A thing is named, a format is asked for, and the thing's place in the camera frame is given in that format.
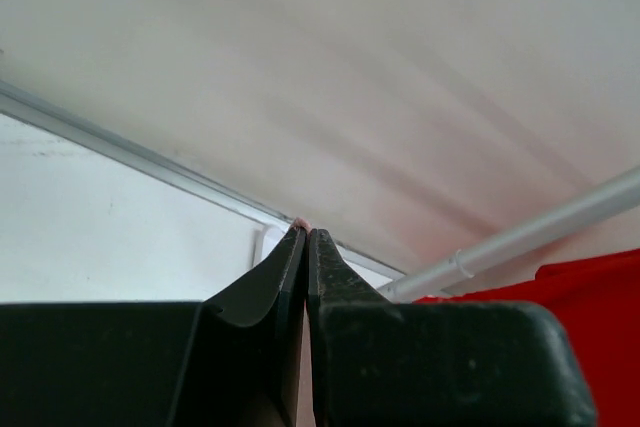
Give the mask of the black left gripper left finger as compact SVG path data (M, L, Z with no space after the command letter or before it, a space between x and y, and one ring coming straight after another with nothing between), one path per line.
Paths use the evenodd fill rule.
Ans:
M291 426L305 234L205 301L1 308L5 426Z

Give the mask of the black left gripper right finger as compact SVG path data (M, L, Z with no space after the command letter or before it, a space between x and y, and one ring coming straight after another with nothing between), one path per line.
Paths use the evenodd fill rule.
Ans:
M558 320L528 302L394 303L308 238L313 410L320 426L593 426Z

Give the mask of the pink printed t shirt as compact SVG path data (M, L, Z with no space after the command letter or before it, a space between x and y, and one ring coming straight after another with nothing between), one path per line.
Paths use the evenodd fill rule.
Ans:
M310 232L312 230L311 224L303 218L296 217L291 224L292 228L303 229L306 232Z

